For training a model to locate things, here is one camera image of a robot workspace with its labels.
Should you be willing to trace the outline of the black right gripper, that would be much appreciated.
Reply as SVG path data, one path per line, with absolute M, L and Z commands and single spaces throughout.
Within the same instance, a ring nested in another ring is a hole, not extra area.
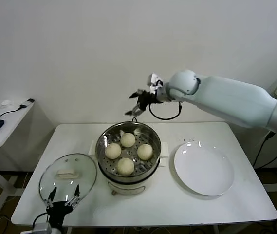
M 157 104 L 158 100 L 156 95 L 142 89 L 138 89 L 136 92 L 130 95 L 130 98 L 138 97 L 136 106 L 130 110 L 125 112 L 127 116 L 139 116 L 141 115 L 145 109 L 151 104 Z

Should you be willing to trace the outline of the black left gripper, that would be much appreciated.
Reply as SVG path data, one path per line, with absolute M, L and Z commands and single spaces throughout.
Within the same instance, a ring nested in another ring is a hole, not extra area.
M 73 207 L 76 207 L 80 202 L 80 189 L 77 185 L 74 196 L 68 201 L 53 202 L 56 195 L 57 187 L 49 193 L 47 199 L 44 199 L 44 204 L 47 207 L 46 212 L 49 215 L 48 222 L 51 226 L 62 226 L 64 218 L 67 214 L 73 211 Z

